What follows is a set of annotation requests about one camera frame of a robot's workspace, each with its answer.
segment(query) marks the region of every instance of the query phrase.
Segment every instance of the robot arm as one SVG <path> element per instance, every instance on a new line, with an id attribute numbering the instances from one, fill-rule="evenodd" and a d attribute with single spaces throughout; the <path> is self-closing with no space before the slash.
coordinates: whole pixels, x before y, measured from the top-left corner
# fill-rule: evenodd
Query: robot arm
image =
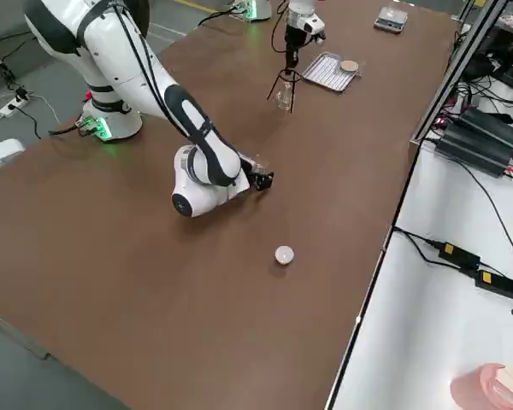
<path id="1" fill-rule="evenodd" d="M 191 178 L 221 187 L 235 181 L 241 170 L 238 152 L 165 70 L 128 10 L 110 5 L 81 35 L 93 61 L 123 100 L 141 113 L 168 119 L 198 147 L 187 159 Z"/>
<path id="2" fill-rule="evenodd" d="M 91 88 L 80 126 L 101 139 L 128 138 L 139 112 L 168 119 L 191 145 L 174 157 L 175 208 L 199 216 L 249 190 L 266 190 L 273 173 L 240 154 L 146 43 L 148 0 L 25 0 L 27 24 L 42 47 L 73 66 Z"/>
<path id="3" fill-rule="evenodd" d="M 298 65 L 298 51 L 308 42 L 321 44 L 325 36 L 325 23 L 315 13 L 315 0 L 290 0 L 285 32 L 286 69 Z"/>

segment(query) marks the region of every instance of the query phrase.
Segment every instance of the green led light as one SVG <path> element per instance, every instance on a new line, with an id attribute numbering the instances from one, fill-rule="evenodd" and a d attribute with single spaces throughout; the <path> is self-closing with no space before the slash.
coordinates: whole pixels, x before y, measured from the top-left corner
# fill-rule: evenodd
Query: green led light
<path id="1" fill-rule="evenodd" d="M 97 135 L 103 141 L 112 138 L 112 133 L 110 132 L 109 126 L 104 120 L 104 118 L 97 118 Z"/>
<path id="2" fill-rule="evenodd" d="M 251 0 L 247 9 L 247 19 L 252 20 L 257 17 L 257 0 Z"/>

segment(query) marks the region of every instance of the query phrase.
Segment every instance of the white table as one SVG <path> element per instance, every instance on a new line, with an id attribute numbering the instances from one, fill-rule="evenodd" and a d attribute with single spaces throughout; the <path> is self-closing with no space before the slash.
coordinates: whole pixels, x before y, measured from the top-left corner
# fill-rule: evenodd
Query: white table
<path id="1" fill-rule="evenodd" d="M 492 90 L 513 98 L 513 90 L 499 82 Z M 513 116 L 513 108 L 497 105 Z M 471 171 L 513 237 L 513 181 Z M 513 250 L 485 194 L 430 143 L 422 147 L 397 226 L 452 242 L 513 278 Z M 439 259 L 436 250 L 418 243 Z M 458 409 L 450 394 L 455 376 L 489 362 L 513 366 L 512 308 L 513 300 L 476 288 L 473 279 L 429 266 L 408 239 L 394 233 L 335 409 Z"/>

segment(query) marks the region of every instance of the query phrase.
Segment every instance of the brown tabletop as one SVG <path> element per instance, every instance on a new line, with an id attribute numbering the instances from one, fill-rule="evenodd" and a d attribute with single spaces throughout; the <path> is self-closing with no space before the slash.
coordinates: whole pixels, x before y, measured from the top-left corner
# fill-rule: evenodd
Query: brown tabletop
<path id="1" fill-rule="evenodd" d="M 456 29 L 408 7 L 402 34 L 376 31 L 386 3 L 318 3 L 327 42 L 300 69 L 326 50 L 363 78 L 340 96 L 299 83 L 292 115 L 265 99 L 273 22 L 222 18 L 165 52 L 221 133 L 270 163 L 265 195 L 180 217 L 185 141 L 153 118 L 121 143 L 48 138 L 1 169 L 0 316 L 133 409 L 322 409 Z"/>

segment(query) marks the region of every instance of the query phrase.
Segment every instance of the gray floor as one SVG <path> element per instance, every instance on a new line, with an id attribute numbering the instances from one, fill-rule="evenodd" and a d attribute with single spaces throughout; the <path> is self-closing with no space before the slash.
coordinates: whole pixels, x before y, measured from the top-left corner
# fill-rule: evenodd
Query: gray floor
<path id="1" fill-rule="evenodd" d="M 222 0 L 192 0 L 216 9 Z M 412 3 L 458 13 L 462 0 L 410 0 Z M 155 0 L 150 26 L 149 43 L 159 51 L 182 38 L 207 14 L 175 3 L 174 0 Z M 25 27 L 10 29 L 20 32 Z M 0 56 L 4 56 L 21 43 L 23 38 L 0 42 Z M 69 66 L 51 60 L 37 45 L 29 42 L 7 63 L 20 77 L 19 82 L 28 90 L 45 97 L 55 107 L 61 121 L 72 119 L 80 110 L 86 85 Z M 0 96 L 6 90 L 0 90 Z M 0 101 L 0 108 L 8 101 Z M 41 134 L 57 127 L 51 111 L 41 100 L 34 100 L 26 111 L 38 120 Z M 32 134 L 32 122 L 20 113 L 0 121 L 0 141 L 18 138 L 26 146 L 38 140 Z M 0 332 L 0 410 L 124 410 L 117 400 L 109 397 L 73 370 L 51 358 L 42 361 Z"/>

